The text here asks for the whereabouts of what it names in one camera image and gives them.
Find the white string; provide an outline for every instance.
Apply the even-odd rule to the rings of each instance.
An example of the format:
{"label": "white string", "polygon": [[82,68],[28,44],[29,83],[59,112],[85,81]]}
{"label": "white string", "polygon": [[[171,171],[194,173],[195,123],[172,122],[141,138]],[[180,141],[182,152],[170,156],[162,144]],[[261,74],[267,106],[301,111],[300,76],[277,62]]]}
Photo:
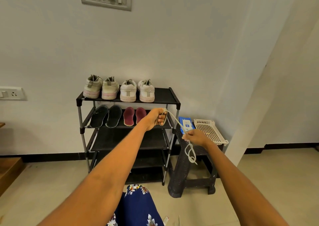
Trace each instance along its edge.
{"label": "white string", "polygon": [[[173,115],[173,113],[171,113],[170,111],[168,111],[166,108],[164,108],[164,112],[162,113],[162,115],[163,115],[165,112],[168,112],[168,113],[170,113],[170,114],[173,116],[173,118],[177,121],[177,123],[181,126],[181,128],[184,130],[184,133],[186,134],[186,129],[184,128],[183,125],[181,125],[181,123],[178,121],[178,119],[175,118],[175,115]],[[189,160],[190,163],[195,163],[195,164],[197,164],[197,163],[196,163],[196,154],[195,154],[195,151],[194,151],[194,149],[193,149],[193,145],[190,143],[190,141],[188,141],[188,145],[185,147],[185,154],[188,156],[188,160]]]}

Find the black shoe rack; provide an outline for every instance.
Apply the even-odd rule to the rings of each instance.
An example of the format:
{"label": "black shoe rack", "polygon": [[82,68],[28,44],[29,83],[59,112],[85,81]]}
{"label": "black shoe rack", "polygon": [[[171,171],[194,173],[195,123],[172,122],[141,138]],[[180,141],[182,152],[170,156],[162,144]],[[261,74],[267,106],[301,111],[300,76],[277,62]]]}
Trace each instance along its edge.
{"label": "black shoe rack", "polygon": [[[80,134],[82,137],[82,143],[84,147],[86,162],[88,171],[90,172],[136,125],[136,117],[134,116],[134,125],[125,126],[123,113],[118,125],[115,128],[108,128],[103,124],[100,128],[91,128],[88,123],[92,117],[94,110],[96,109],[96,101],[104,102],[121,102],[120,92],[117,94],[116,99],[104,100],[100,96],[95,99],[87,98],[83,96],[83,92],[78,96],[77,107],[80,121]],[[139,100],[139,92],[136,92],[136,101],[134,103],[143,103]],[[82,120],[82,102],[93,101],[93,107],[84,121]],[[181,103],[174,94],[172,88],[155,88],[155,101],[153,103],[166,104],[166,108],[169,104],[175,104],[178,117]],[[173,122],[171,116],[168,114],[168,119],[163,126],[156,125],[150,131],[147,131],[142,140],[140,149],[138,151],[135,163],[126,180],[126,184],[134,183],[147,183],[162,181],[164,184],[164,170],[167,170],[167,155],[169,148],[172,148],[175,136],[176,122]],[[94,130],[89,142],[86,144],[84,133],[86,129]],[[166,130],[172,129],[173,137],[168,139]],[[94,153],[92,162],[89,162],[89,152]]]}

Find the floral skirt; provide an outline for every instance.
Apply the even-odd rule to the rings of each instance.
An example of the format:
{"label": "floral skirt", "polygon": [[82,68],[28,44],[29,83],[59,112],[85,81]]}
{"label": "floral skirt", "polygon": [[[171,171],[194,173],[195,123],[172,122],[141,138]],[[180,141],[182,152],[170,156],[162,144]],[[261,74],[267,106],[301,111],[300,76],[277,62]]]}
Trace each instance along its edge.
{"label": "floral skirt", "polygon": [[164,226],[149,191],[132,184],[121,200],[107,226]]}

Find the forearm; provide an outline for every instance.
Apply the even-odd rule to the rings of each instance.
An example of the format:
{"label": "forearm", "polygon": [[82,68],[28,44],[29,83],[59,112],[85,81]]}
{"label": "forearm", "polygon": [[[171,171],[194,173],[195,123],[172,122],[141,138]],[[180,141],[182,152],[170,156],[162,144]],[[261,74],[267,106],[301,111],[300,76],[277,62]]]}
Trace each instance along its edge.
{"label": "forearm", "polygon": [[241,225],[288,225],[261,192],[237,169],[216,144],[209,141],[205,147],[216,166]]}
{"label": "forearm", "polygon": [[39,226],[105,226],[120,201],[145,131],[141,121]]}

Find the white plastic basket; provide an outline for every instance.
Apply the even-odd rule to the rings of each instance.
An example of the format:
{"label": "white plastic basket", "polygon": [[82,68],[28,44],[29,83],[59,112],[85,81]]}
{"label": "white plastic basket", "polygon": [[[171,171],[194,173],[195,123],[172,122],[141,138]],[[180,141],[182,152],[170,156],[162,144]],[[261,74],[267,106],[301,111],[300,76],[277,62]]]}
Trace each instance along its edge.
{"label": "white plastic basket", "polygon": [[216,145],[227,145],[228,141],[223,138],[215,126],[213,120],[194,119],[195,128],[203,131],[205,135],[215,142]]}

